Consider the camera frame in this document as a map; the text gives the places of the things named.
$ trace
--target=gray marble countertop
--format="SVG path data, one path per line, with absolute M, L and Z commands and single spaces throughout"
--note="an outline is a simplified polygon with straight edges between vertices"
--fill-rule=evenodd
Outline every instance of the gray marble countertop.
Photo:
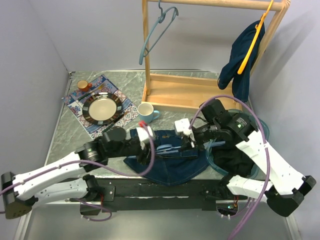
M 217 79 L 217 74 L 212 72 L 192 72 L 192 71 L 153 71 L 153 73 L 170 74 L 186 77 L 198 77 L 198 78 L 212 78 Z M 145 73 L 144 71 L 77 71 L 72 73 L 70 80 L 70 87 L 68 92 L 73 92 L 77 89 L 77 82 L 80 80 L 87 80 L 91 82 L 100 75 L 105 75 L 112 83 L 114 83 L 133 103 L 137 106 L 141 103 L 143 89 L 145 85 Z M 193 114 L 162 111 L 158 119 L 150 123 L 149 125 L 153 130 L 172 130 L 174 121 L 189 118 L 191 119 Z M 124 128 L 128 131 L 138 127 L 139 118 L 137 117 Z M 92 139 L 82 127 L 82 125 L 75 118 L 73 113 L 68 107 L 63 106 L 62 114 L 58 122 L 58 126 L 53 137 L 52 146 L 46 161 L 46 164 L 53 163 L 71 152 L 74 152 L 77 148 L 81 147 L 84 143 L 91 141 Z M 124 173 L 134 173 L 124 162 L 124 157 L 111 158 L 108 162 L 108 167 L 116 169 Z M 117 175 L 106 169 L 99 168 L 90 172 L 97 178 L 127 178 Z M 194 179 L 210 179 L 219 180 L 223 176 L 213 170 L 210 166 Z M 265 175 L 263 172 L 259 172 L 257 179 L 263 180 Z

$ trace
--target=wooden rod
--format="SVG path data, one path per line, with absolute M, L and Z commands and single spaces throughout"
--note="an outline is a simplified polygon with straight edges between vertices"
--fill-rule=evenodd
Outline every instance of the wooden rod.
M 148 2 L 158 2 L 158 0 L 147 0 Z M 214 6 L 223 8 L 235 9 L 254 9 L 254 10 L 267 10 L 270 1 L 256 1 L 256 0 L 161 0 L 162 3 L 171 4 L 189 4 L 189 5 L 202 5 Z M 281 2 L 274 2 L 270 11 L 281 11 L 283 4 Z
M 143 39 L 146 41 L 149 34 L 149 15 L 148 15 L 148 0 L 142 0 L 142 18 L 143 18 Z M 145 64 L 145 87 L 146 95 L 150 95 L 150 59 L 149 54 L 144 58 Z

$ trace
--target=dark blue cloth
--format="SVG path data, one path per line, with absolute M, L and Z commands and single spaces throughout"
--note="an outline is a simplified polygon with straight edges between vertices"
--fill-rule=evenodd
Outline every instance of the dark blue cloth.
M 232 82 L 232 94 L 237 99 L 247 102 L 249 97 L 249 84 L 250 84 L 250 70 L 255 63 L 255 59 L 258 54 L 259 44 L 261 39 L 265 35 L 265 24 L 262 25 L 261 31 L 258 35 L 258 38 L 254 44 L 249 60 L 242 72 L 242 74 L 238 74 L 237 71 L 240 68 L 243 60 L 245 59 L 250 45 L 254 39 L 254 36 L 257 32 L 256 25 L 260 23 L 256 21 L 248 26 L 235 42 L 232 44 L 230 60 L 227 65 L 225 65 L 220 73 L 220 77 L 218 80 L 218 87 L 220 89 L 225 89 L 230 81 Z
M 154 143 L 157 146 L 171 144 L 173 147 L 179 147 L 182 144 L 181 137 L 176 136 L 174 130 L 158 130 L 154 133 L 156 136 Z M 131 137 L 137 136 L 137 130 L 130 130 L 130 135 Z M 155 158 L 153 168 L 144 176 L 161 185 L 183 184 L 208 167 L 206 152 L 197 149 L 161 156 Z M 148 167 L 148 165 L 138 163 L 135 157 L 127 157 L 124 162 L 136 173 L 141 173 Z

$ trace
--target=plastic hanger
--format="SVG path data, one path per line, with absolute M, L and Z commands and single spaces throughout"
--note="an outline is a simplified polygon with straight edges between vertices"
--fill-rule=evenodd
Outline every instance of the plastic hanger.
M 244 58 L 244 60 L 243 60 L 243 62 L 242 62 L 242 64 L 241 64 L 241 66 L 240 66 L 239 69 L 238 69 L 238 72 L 237 72 L 237 73 L 238 73 L 239 75 L 243 73 L 243 71 L 244 71 L 244 69 L 245 69 L 245 67 L 246 67 L 246 65 L 247 65 L 247 63 L 248 63 L 249 57 L 250 57 L 250 55 L 251 55 L 252 50 L 254 49 L 254 46 L 255 46 L 256 41 L 257 41 L 257 39 L 258 39 L 258 36 L 259 36 L 260 31 L 261 31 L 262 25 L 263 25 L 263 23 L 264 23 L 267 15 L 268 15 L 268 13 L 269 13 L 269 11 L 270 11 L 270 8 L 271 8 L 271 6 L 272 6 L 273 3 L 274 3 L 274 0 L 271 0 L 268 9 L 267 9 L 266 12 L 262 15 L 259 24 L 257 24 L 257 25 L 255 26 L 256 33 L 255 33 L 254 38 L 253 38 L 253 40 L 252 40 L 252 43 L 251 43 L 251 45 L 250 45 L 249 51 L 247 52 L 247 54 L 246 54 L 246 56 L 245 56 L 245 58 Z
M 167 10 L 164 11 L 164 9 L 161 7 L 161 0 L 159 0 L 158 2 L 158 7 L 159 9 L 161 10 L 161 16 L 158 17 L 157 21 L 154 23 L 153 27 L 151 28 L 148 36 L 146 37 L 146 40 L 143 44 L 143 47 L 141 49 L 141 52 L 140 52 L 140 58 L 139 58 L 139 64 L 142 65 L 143 61 L 144 61 L 144 58 L 146 56 L 148 56 L 148 54 L 151 52 L 151 50 L 154 48 L 154 46 L 157 44 L 157 42 L 160 40 L 160 38 L 162 37 L 162 35 L 167 31 L 167 29 L 170 27 L 170 25 L 172 24 L 172 22 L 175 20 L 176 16 L 179 16 L 179 12 L 178 12 L 178 9 L 175 7 L 175 6 L 172 6 L 172 7 L 169 7 Z M 158 24 L 161 24 L 165 18 L 166 18 L 166 14 L 167 12 L 169 12 L 171 9 L 174 9 L 173 11 L 173 14 L 172 14 L 172 18 L 171 18 L 171 21 L 170 23 L 168 24 L 168 26 L 166 26 L 166 28 L 163 30 L 163 32 L 160 34 L 160 36 L 157 38 L 157 40 L 155 40 L 154 44 L 148 49 L 147 48 L 147 44 L 149 42 L 149 39 L 152 35 L 152 33 L 154 32 L 154 30 L 156 29 L 156 26 Z

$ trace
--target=yellow hanger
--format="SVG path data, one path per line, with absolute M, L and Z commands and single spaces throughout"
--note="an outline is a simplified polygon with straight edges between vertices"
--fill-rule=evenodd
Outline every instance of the yellow hanger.
M 246 67 L 246 65 L 248 63 L 249 57 L 251 55 L 251 52 L 254 49 L 254 46 L 255 46 L 256 41 L 258 39 L 258 35 L 259 35 L 260 31 L 261 31 L 262 24 L 264 23 L 264 21 L 265 21 L 267 15 L 268 15 L 268 13 L 270 11 L 270 8 L 271 8 L 273 3 L 274 3 L 274 0 L 271 0 L 268 9 L 266 10 L 266 12 L 262 15 L 262 17 L 260 19 L 259 25 L 258 24 L 255 25 L 256 33 L 255 33 L 254 38 L 252 40 L 252 43 L 250 45 L 249 51 L 247 52 L 247 54 L 246 54 L 246 56 L 245 56 L 245 58 L 244 58 L 244 60 L 243 60 L 243 62 L 241 64 L 241 66 L 239 67 L 239 70 L 237 72 L 239 75 L 242 74 L 242 72 L 244 71 L 244 69 L 245 69 L 245 67 Z

